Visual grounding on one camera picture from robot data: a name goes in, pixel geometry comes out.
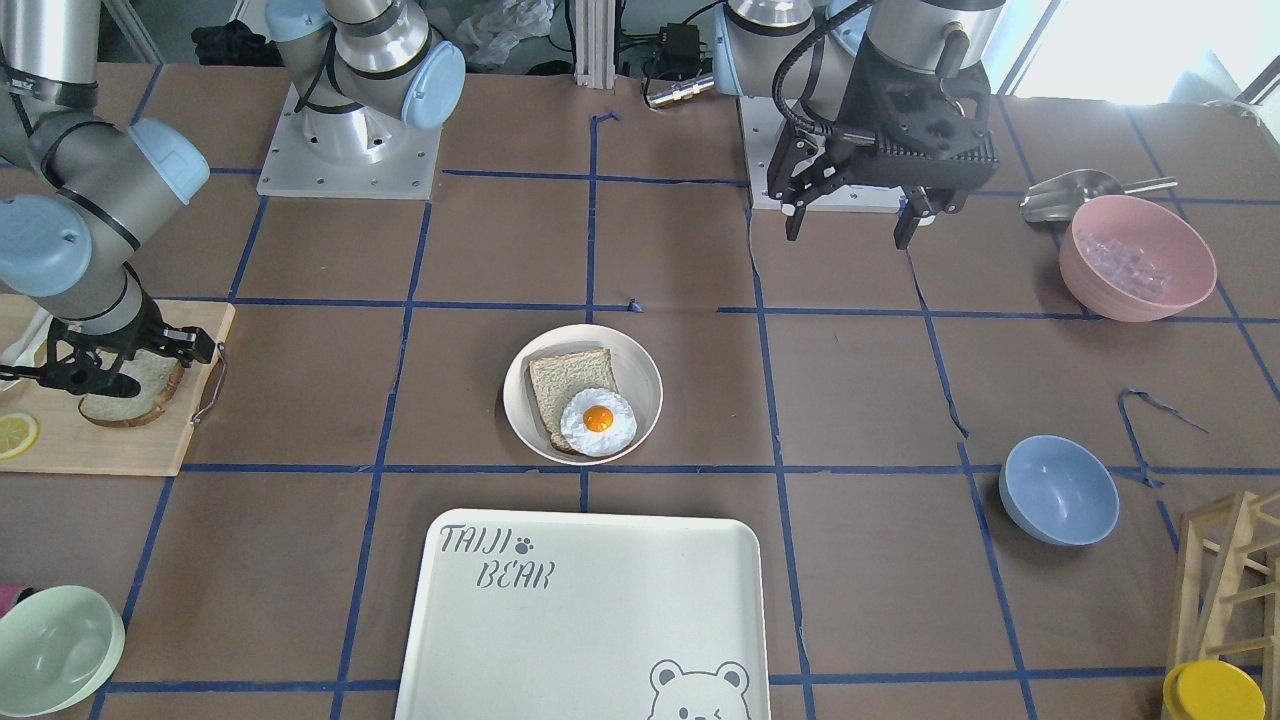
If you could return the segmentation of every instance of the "yellow container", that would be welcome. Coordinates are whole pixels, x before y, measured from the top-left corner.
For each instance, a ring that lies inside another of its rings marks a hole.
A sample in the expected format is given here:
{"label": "yellow container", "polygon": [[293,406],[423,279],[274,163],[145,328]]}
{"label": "yellow container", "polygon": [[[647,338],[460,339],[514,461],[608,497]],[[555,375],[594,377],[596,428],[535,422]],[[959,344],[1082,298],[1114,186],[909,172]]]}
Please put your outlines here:
{"label": "yellow container", "polygon": [[1183,662],[1165,676],[1174,720],[1262,720],[1267,703],[1244,670],[1221,660]]}

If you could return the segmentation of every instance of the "plastic bag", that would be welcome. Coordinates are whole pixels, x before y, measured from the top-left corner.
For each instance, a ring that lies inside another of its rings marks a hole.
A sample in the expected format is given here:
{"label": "plastic bag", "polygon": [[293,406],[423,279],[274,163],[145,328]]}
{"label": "plastic bag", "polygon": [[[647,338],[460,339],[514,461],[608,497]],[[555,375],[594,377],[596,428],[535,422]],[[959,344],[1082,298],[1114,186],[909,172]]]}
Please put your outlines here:
{"label": "plastic bag", "polygon": [[507,61],[521,40],[550,33],[553,14],[554,0],[489,0],[458,23],[456,41],[476,47],[467,53],[471,63],[497,67]]}

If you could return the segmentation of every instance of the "white tray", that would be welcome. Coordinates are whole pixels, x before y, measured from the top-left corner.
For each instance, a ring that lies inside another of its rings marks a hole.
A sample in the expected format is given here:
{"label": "white tray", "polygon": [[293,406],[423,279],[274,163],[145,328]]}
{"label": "white tray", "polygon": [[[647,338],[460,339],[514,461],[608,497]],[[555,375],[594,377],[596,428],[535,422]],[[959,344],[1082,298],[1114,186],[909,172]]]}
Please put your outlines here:
{"label": "white tray", "polygon": [[431,523],[396,720],[680,720],[681,708],[769,719],[750,528],[502,510]]}

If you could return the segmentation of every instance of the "toast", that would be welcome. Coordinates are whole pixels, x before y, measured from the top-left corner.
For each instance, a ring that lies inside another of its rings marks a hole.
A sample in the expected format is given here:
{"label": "toast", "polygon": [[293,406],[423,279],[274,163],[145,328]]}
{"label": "toast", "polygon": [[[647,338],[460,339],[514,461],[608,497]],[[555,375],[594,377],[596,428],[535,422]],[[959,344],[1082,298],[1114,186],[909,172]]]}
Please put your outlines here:
{"label": "toast", "polygon": [[613,355],[608,347],[596,347],[554,357],[539,357],[529,363],[529,379],[534,383],[538,414],[550,437],[552,447],[570,455],[580,455],[570,447],[559,432],[561,415],[573,396],[589,387],[603,387],[618,392],[613,379]]}
{"label": "toast", "polygon": [[134,397],[105,397],[86,395],[79,401],[79,413],[86,420],[104,428],[137,428],[164,414],[182,382],[183,366],[173,357],[151,352],[138,352],[120,368],[142,384]]}

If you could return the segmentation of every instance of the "pink object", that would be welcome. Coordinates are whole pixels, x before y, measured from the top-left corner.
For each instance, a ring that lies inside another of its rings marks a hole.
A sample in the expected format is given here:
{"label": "pink object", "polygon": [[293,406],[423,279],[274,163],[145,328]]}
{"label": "pink object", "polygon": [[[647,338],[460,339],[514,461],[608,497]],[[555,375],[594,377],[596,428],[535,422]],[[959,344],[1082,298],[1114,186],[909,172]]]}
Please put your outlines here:
{"label": "pink object", "polygon": [[1217,284],[1204,238],[1160,205],[1128,195],[1085,202],[1071,218],[1057,259],[1076,300],[1126,323],[1178,314]]}
{"label": "pink object", "polygon": [[18,600],[23,597],[23,593],[29,589],[27,585],[0,583],[0,618],[4,618],[5,612],[13,610],[13,606],[18,605]]}

